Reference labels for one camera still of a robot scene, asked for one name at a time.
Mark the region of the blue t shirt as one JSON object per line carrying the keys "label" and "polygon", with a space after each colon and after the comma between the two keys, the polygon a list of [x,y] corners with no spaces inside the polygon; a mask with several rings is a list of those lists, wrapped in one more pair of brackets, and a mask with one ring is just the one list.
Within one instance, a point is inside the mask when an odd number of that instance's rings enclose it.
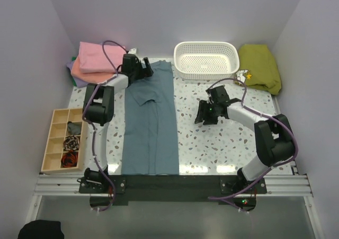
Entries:
{"label": "blue t shirt", "polygon": [[153,75],[137,80],[125,91],[125,133],[121,173],[177,175],[174,84],[171,63],[151,64]]}

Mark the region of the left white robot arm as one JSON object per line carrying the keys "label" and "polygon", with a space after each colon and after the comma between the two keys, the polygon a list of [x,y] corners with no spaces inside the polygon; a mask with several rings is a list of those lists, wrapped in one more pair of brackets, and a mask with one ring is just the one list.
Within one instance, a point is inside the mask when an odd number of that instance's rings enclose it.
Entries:
{"label": "left white robot arm", "polygon": [[92,133],[92,159],[84,172],[84,178],[91,182],[97,192],[105,192],[110,186],[106,141],[114,115],[114,96],[134,82],[152,77],[154,73],[147,57],[139,60],[134,54],[123,55],[120,69],[106,81],[89,84],[85,92],[83,120],[88,123]]}

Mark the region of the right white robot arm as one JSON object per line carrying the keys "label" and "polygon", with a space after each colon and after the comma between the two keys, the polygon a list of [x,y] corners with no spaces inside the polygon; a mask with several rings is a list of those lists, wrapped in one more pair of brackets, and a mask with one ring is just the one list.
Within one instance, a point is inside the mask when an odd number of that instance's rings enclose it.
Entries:
{"label": "right white robot arm", "polygon": [[206,93],[208,99],[199,101],[194,123],[216,125],[223,117],[254,133],[256,156],[237,172],[236,187],[240,192],[249,192],[255,181],[297,154],[296,140],[285,115],[272,116],[252,109],[243,100],[231,99],[223,86],[209,88]]}

